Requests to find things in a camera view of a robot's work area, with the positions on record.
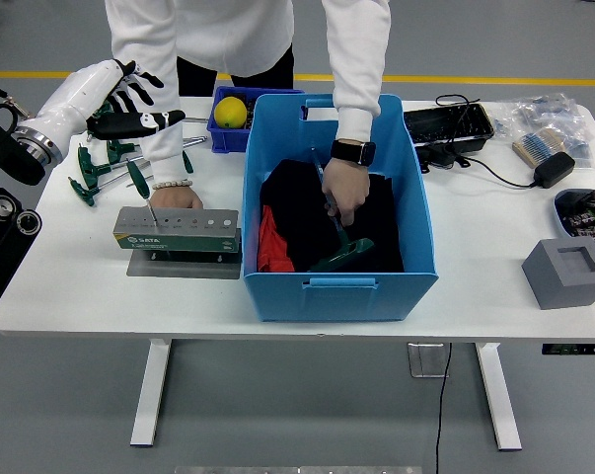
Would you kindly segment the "person's right hand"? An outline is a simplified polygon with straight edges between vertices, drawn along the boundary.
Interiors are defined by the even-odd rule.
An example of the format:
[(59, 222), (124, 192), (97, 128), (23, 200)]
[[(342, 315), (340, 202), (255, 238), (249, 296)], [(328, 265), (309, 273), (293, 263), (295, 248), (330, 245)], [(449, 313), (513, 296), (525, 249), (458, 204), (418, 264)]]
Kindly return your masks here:
[(150, 198), (154, 207), (203, 209), (203, 202), (191, 187), (168, 187), (155, 190)]

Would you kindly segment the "person's left hand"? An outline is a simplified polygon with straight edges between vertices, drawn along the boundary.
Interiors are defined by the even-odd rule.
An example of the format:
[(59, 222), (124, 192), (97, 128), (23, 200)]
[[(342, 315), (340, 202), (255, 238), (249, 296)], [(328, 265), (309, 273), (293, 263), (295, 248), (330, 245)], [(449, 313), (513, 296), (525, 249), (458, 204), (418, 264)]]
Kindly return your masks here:
[(370, 190), (368, 168), (332, 158), (324, 169), (322, 191), (331, 200), (329, 215), (340, 224), (353, 224), (355, 211), (364, 204)]

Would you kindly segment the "white and black robot left hand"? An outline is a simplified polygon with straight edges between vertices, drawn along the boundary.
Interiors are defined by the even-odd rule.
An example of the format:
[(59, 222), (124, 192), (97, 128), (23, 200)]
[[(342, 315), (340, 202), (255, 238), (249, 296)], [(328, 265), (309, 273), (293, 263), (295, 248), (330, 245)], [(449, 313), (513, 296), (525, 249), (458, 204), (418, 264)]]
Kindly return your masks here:
[(134, 105), (123, 104), (119, 110), (98, 118), (94, 113), (111, 100), (113, 92), (127, 78), (148, 80), (161, 88), (163, 83), (144, 71), (136, 62), (126, 64), (108, 59), (84, 67), (72, 74), (49, 97), (33, 118), (20, 123), (51, 141), (66, 147), (72, 136), (90, 131), (98, 139), (140, 138), (153, 135), (185, 118), (180, 110), (139, 112)]

